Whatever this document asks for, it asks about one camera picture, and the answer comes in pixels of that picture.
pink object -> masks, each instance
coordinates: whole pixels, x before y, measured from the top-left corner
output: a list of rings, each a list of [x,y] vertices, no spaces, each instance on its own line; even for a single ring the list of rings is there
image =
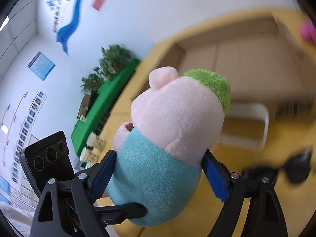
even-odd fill
[[[301,37],[304,41],[309,41],[316,44],[316,28],[311,20],[307,20],[302,24]]]

camera lens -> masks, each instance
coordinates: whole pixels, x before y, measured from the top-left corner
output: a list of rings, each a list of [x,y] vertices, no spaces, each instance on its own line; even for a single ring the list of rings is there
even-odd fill
[[[65,150],[66,150],[66,145],[65,145],[65,143],[62,141],[62,142],[59,144],[59,151],[60,151],[61,153],[64,153]]]
[[[36,168],[36,170],[38,171],[42,171],[44,168],[44,160],[42,159],[42,157],[36,157],[34,160],[34,167]]]
[[[46,151],[46,158],[48,162],[53,163],[57,158],[57,153],[54,147],[49,147]]]

ceiling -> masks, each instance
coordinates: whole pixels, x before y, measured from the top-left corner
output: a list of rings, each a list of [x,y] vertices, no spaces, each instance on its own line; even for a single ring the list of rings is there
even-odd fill
[[[37,34],[37,0],[19,0],[0,31],[0,82],[11,62]]]

blue gripper pad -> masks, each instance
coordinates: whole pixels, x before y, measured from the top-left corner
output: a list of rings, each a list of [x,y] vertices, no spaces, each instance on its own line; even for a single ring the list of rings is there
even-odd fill
[[[113,175],[116,162],[116,152],[109,150],[102,161],[95,164],[89,172],[88,188],[91,190],[89,200],[95,203],[100,199]]]
[[[216,198],[225,203],[229,197],[229,180],[224,176],[224,171],[220,172],[217,160],[209,150],[206,151],[202,160],[202,169],[209,181]]]

red sign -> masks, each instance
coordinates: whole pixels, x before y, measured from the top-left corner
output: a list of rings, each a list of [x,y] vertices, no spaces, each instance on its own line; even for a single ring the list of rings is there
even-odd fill
[[[95,8],[97,11],[100,11],[102,5],[106,0],[95,0],[92,7]]]

